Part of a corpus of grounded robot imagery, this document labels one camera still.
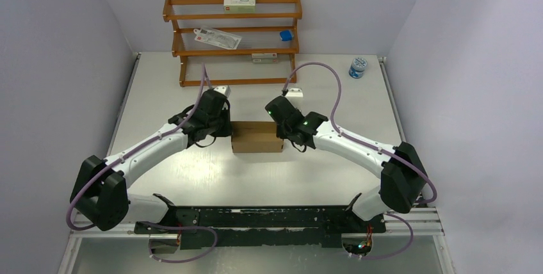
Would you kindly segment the brown cardboard box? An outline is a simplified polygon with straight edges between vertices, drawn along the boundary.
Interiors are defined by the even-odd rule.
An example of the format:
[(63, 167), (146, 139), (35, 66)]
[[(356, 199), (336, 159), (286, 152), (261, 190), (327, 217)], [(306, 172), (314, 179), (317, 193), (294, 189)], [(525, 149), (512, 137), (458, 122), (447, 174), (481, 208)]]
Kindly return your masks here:
[(280, 153), (284, 140), (277, 136), (275, 122), (234, 121), (231, 147), (235, 154)]

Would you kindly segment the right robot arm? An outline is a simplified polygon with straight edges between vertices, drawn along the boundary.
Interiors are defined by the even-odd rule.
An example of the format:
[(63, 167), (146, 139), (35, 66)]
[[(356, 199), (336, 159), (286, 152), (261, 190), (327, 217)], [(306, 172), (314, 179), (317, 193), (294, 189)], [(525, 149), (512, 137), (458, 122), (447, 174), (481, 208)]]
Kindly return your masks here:
[(311, 148), (338, 155), (365, 168), (380, 181), (350, 202), (345, 216), (350, 230), (362, 231), (370, 219), (384, 212), (407, 214), (416, 204), (427, 174), (411, 144), (393, 146), (344, 131), (317, 112), (303, 115), (282, 95), (269, 102), (265, 110), (275, 122), (279, 138), (303, 150)]

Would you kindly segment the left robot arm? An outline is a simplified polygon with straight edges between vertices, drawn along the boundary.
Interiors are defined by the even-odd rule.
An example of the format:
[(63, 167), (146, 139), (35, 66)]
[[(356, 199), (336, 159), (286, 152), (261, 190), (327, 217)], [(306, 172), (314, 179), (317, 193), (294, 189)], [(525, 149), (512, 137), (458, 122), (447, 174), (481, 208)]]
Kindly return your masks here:
[(90, 156), (79, 170), (70, 196), (70, 210), (107, 231), (122, 222), (151, 222), (162, 233), (175, 229), (177, 215), (171, 201), (160, 194), (134, 195), (128, 189), (168, 157), (190, 147), (201, 147), (208, 137), (232, 135), (229, 86), (199, 94), (196, 104), (136, 145), (104, 159)]

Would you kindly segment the grey box lower shelf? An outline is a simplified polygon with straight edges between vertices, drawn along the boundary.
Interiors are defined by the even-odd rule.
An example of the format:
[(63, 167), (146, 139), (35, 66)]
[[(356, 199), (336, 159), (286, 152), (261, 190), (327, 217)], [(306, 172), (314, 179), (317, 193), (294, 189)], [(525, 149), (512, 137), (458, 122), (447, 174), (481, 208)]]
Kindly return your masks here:
[(278, 62), (277, 53), (253, 53), (251, 54), (253, 64), (272, 64)]

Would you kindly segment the white green box top shelf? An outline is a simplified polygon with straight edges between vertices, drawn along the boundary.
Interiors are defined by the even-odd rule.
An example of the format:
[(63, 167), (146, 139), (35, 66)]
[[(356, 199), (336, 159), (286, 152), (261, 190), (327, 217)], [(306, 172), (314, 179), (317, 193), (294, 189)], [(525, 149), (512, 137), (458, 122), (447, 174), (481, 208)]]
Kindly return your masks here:
[(256, 0), (223, 0), (225, 13), (255, 13)]

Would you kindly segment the flat plastic blister package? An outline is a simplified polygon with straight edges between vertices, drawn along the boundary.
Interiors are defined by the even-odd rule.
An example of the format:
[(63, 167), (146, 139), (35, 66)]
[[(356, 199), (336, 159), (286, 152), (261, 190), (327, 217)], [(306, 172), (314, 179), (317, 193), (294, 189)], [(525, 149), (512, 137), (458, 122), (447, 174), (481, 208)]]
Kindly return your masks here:
[(213, 28), (193, 29), (195, 40), (226, 50), (236, 50), (243, 37)]

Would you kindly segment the wooden three-tier shelf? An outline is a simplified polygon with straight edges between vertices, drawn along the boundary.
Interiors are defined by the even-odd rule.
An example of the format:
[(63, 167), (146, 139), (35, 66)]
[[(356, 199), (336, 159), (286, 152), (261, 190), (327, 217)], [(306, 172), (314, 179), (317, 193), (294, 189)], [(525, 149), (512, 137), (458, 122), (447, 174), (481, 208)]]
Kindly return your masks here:
[[(163, 20), (173, 27), (172, 55), (181, 62), (179, 84), (197, 86), (206, 64), (214, 85), (278, 84), (296, 82), (299, 53), (298, 21), (302, 0), (256, 0), (255, 13), (225, 13), (223, 0), (165, 0)], [(193, 29), (213, 28), (242, 36), (236, 50), (195, 40)], [(282, 42), (279, 33), (291, 30), (294, 39)], [(253, 53), (277, 53), (278, 62), (253, 64)]]

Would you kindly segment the small blue object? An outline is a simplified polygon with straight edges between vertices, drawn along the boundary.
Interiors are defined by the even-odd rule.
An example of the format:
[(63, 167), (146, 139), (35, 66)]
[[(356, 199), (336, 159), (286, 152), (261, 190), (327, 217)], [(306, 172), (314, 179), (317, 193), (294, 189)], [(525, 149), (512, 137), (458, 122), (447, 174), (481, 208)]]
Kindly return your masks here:
[(284, 30), (279, 33), (282, 42), (290, 42), (294, 39), (294, 34), (291, 30)]

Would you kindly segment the blue white round jar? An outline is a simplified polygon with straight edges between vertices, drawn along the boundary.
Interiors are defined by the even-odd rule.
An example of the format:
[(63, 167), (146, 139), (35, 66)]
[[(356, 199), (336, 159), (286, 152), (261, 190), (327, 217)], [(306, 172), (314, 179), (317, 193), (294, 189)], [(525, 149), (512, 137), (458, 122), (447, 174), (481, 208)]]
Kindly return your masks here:
[(354, 79), (359, 79), (364, 75), (367, 67), (368, 61), (365, 58), (358, 56), (352, 60), (348, 71), (349, 76)]

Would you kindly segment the black base frame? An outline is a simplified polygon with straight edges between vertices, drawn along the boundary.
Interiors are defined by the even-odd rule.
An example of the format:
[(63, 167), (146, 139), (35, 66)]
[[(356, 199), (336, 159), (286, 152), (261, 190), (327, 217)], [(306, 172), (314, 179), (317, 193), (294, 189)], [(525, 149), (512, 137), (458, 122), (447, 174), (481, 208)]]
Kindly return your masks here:
[(382, 234), (381, 214), (362, 220), (350, 205), (265, 207), (176, 206), (167, 200), (161, 221), (135, 223), (135, 234), (179, 236), (181, 250), (218, 247), (319, 245), (343, 247), (345, 234)]

